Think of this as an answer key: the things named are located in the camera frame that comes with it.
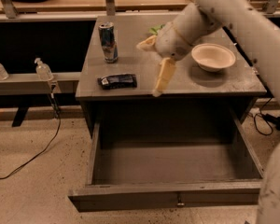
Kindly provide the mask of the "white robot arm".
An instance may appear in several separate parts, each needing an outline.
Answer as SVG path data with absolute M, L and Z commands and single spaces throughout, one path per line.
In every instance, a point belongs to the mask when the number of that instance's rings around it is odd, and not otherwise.
M 169 21 L 157 35 L 138 44 L 162 57 L 154 94 L 166 89 L 175 63 L 188 55 L 194 42 L 226 27 L 256 66 L 280 105 L 280 29 L 258 13 L 247 0 L 195 0 Z M 280 144 L 268 160 L 259 192 L 257 224 L 280 224 Z

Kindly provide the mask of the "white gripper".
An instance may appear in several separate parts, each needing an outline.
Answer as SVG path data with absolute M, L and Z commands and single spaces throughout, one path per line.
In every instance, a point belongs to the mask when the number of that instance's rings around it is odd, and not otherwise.
M 157 36 L 152 35 L 136 45 L 143 51 L 155 49 L 163 57 L 161 70 L 152 92 L 154 97 L 161 96 L 166 90 L 175 73 L 175 61 L 180 61 L 189 54 L 193 42 L 194 38 L 190 30 L 182 29 L 173 21 L 169 21 L 160 29 Z

